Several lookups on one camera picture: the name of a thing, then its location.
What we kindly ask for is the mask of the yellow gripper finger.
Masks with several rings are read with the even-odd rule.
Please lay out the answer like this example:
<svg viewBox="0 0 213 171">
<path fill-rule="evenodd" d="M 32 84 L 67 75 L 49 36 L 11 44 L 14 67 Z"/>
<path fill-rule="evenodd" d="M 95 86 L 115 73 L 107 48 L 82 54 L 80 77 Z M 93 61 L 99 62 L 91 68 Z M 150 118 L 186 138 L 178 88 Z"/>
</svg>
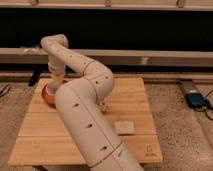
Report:
<svg viewBox="0 0 213 171">
<path fill-rule="evenodd" d="M 62 84 L 63 78 L 54 76 L 51 81 L 53 87 L 59 87 Z"/>
</svg>

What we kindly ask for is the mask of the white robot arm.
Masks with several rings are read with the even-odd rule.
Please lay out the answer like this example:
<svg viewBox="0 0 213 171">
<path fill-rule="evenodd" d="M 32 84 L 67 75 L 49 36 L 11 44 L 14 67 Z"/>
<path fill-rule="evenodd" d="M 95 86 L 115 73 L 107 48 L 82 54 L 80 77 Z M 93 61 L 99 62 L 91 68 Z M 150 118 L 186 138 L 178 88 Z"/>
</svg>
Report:
<svg viewBox="0 0 213 171">
<path fill-rule="evenodd" d="M 68 48 L 65 35 L 46 36 L 41 47 L 48 53 L 53 81 L 46 93 L 91 171 L 144 171 L 98 103 L 114 87 L 111 70 L 101 62 Z"/>
</svg>

